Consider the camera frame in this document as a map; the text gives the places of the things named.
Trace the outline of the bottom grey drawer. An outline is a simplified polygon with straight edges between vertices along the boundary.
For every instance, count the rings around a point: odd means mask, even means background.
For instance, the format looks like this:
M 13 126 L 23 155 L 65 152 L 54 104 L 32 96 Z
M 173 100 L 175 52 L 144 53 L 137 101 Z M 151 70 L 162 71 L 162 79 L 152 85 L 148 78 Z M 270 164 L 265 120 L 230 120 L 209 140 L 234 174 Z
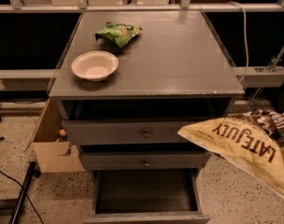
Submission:
M 191 169 L 102 171 L 83 224 L 207 224 Z

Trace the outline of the orange ball in box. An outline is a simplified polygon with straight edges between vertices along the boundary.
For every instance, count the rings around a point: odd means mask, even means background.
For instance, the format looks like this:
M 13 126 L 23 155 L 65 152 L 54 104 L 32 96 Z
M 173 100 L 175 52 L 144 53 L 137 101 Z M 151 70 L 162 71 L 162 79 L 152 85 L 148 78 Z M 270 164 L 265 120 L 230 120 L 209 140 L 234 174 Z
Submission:
M 67 136 L 66 131 L 65 131 L 64 129 L 61 129 L 61 130 L 59 131 L 59 135 L 60 135 L 61 137 L 66 137 L 66 136 Z

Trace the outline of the top grey drawer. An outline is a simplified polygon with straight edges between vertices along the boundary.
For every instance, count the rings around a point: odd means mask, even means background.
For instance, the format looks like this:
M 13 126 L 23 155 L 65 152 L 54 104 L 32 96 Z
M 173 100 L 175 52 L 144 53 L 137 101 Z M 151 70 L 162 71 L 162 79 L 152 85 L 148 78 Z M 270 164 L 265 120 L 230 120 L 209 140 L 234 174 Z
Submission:
M 69 140 L 77 145 L 183 142 L 178 131 L 198 120 L 64 120 Z

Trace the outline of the brown chip bag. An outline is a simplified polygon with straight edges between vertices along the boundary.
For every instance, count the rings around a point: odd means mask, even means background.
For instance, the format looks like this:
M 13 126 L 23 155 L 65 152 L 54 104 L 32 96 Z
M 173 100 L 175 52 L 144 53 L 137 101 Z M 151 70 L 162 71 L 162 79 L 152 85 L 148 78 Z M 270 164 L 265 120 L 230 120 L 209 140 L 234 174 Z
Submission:
M 178 134 L 261 180 L 284 198 L 284 113 L 255 110 L 186 125 Z

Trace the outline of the black metal bar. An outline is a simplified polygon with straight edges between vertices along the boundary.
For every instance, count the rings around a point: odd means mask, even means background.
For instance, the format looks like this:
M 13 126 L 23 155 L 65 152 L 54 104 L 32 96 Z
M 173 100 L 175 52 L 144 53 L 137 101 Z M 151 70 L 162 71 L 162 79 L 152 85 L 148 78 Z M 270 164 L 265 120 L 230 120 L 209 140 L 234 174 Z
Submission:
M 17 201 L 14 205 L 13 213 L 11 215 L 9 224 L 18 224 L 19 223 L 21 210 L 22 210 L 24 201 L 26 199 L 28 189 L 30 188 L 32 179 L 35 176 L 36 172 L 37 172 L 36 162 L 31 161 L 29 166 L 28 166 L 28 169 L 27 169 L 25 178 L 23 180 L 23 183 L 21 184 L 21 190 L 20 190 L 18 199 L 17 199 Z

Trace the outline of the grey drawer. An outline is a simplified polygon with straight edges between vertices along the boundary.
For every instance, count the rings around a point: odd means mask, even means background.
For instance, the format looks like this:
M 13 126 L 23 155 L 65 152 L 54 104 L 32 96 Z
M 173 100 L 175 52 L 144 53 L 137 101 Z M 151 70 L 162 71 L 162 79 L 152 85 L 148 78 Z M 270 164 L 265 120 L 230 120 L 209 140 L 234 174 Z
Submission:
M 64 120 L 69 140 L 77 145 L 183 142 L 178 131 L 198 120 Z
M 203 168 L 210 154 L 208 151 L 181 152 L 122 152 L 83 154 L 81 162 L 88 171 L 185 169 Z
M 207 224 L 191 169 L 102 171 L 83 224 Z

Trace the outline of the green chip bag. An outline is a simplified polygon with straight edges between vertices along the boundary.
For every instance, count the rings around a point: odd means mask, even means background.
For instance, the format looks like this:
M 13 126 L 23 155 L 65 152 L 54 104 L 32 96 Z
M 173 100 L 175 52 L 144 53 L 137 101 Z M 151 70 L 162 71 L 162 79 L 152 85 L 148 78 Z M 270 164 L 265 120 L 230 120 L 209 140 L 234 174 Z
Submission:
M 96 41 L 101 38 L 106 38 L 119 48 L 123 48 L 142 31 L 143 29 L 141 27 L 109 21 L 102 30 L 95 33 L 94 37 Z

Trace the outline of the cardboard box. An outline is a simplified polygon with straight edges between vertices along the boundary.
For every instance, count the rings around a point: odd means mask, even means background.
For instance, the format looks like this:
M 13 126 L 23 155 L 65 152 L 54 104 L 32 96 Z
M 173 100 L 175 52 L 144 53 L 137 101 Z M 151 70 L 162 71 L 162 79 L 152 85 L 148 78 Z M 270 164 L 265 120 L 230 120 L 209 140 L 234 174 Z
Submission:
M 49 99 L 38 119 L 30 144 L 42 173 L 84 172 L 78 149 L 63 138 L 62 115 Z

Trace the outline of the grey drawer cabinet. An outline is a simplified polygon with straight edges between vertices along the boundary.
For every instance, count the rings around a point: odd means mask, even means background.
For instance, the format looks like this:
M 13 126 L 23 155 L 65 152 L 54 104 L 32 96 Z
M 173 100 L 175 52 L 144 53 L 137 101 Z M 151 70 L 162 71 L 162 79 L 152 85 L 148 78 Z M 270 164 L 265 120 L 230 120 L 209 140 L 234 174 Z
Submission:
M 95 33 L 107 22 L 143 31 L 119 48 Z M 76 77 L 71 64 L 90 51 L 119 60 L 117 70 L 94 82 Z M 232 66 L 198 11 L 92 11 L 78 22 L 50 90 L 64 120 L 205 120 L 225 114 L 243 92 Z M 205 151 L 179 143 L 77 145 L 91 153 Z

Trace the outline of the white paper bowl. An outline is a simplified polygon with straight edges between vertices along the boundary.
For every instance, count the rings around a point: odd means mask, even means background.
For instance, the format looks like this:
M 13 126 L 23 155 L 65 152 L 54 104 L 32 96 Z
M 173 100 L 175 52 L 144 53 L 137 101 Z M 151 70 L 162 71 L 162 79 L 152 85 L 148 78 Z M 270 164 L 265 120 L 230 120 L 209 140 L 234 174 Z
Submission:
M 112 75 L 119 66 L 118 58 L 106 51 L 90 51 L 78 56 L 71 64 L 76 77 L 98 82 Z

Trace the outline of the middle grey drawer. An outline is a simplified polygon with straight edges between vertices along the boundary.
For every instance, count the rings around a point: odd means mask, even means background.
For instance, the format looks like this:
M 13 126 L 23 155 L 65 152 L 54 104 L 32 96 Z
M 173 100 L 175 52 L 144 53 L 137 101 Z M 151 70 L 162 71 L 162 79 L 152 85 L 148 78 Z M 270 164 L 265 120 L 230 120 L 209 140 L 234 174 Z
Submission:
M 208 151 L 181 152 L 122 152 L 83 154 L 81 162 L 88 171 L 185 169 L 203 168 L 210 154 Z

